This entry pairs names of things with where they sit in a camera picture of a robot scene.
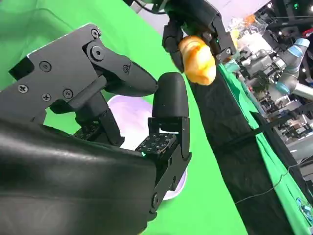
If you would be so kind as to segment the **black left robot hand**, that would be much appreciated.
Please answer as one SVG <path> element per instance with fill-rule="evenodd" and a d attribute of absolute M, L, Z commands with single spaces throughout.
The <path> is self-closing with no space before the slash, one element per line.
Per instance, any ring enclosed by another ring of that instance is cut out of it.
<path fill-rule="evenodd" d="M 220 12 L 211 3 L 205 0 L 170 0 L 164 10 L 169 22 L 163 30 L 162 46 L 180 72 L 184 70 L 179 50 L 179 43 L 185 39 L 183 33 L 199 36 L 220 63 L 236 53 L 231 33 L 225 30 Z"/>

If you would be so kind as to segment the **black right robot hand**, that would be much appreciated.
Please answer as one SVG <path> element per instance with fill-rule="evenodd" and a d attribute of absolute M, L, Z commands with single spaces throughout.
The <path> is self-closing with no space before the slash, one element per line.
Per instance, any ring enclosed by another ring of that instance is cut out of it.
<path fill-rule="evenodd" d="M 180 73 L 154 79 L 103 45 L 90 23 L 25 56 L 0 93 L 0 232 L 137 235 L 175 190 L 190 153 Z M 135 150 L 102 90 L 153 95 L 149 134 Z"/>

